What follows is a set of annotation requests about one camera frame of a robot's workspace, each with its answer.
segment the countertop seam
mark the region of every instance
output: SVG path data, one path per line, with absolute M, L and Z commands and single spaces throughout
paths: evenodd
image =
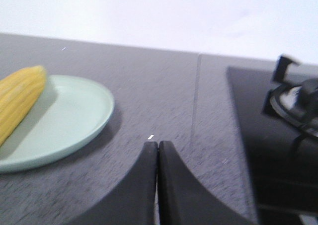
M 195 76 L 195 86 L 194 86 L 194 96 L 193 96 L 193 109 L 192 109 L 192 123 L 191 123 L 191 134 L 190 134 L 190 146 L 194 142 L 194 133 L 195 133 L 195 123 L 196 123 L 196 113 L 197 113 L 197 104 L 198 104 L 198 92 L 199 92 L 199 81 L 200 81 L 200 69 L 201 69 L 201 59 L 202 54 L 198 54 L 197 69 Z

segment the countertop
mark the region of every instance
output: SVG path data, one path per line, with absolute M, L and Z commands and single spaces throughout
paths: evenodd
M 125 176 L 150 135 L 172 141 L 213 195 L 257 221 L 226 70 L 273 70 L 275 62 L 0 34 L 0 64 L 0 78 L 41 64 L 95 80 L 115 97 L 109 123 L 84 148 L 0 175 L 0 224 L 58 225 L 79 215 Z

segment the gas stove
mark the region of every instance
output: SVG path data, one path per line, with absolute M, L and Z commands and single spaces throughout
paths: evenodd
M 318 78 L 288 74 L 292 64 L 281 56 L 274 72 L 228 70 L 264 225 L 318 225 Z

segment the corn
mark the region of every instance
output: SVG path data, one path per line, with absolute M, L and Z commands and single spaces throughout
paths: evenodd
M 26 67 L 0 80 L 0 146 L 30 111 L 45 83 L 42 66 Z

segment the black stovetop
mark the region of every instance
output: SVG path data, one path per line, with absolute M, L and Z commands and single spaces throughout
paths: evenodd
M 305 139 L 292 150 L 300 133 L 262 113 L 268 91 L 278 86 L 271 72 L 229 68 L 228 76 L 261 220 L 291 225 L 304 224 L 300 214 L 318 216 L 318 142 Z M 311 77 L 290 78 L 302 82 Z

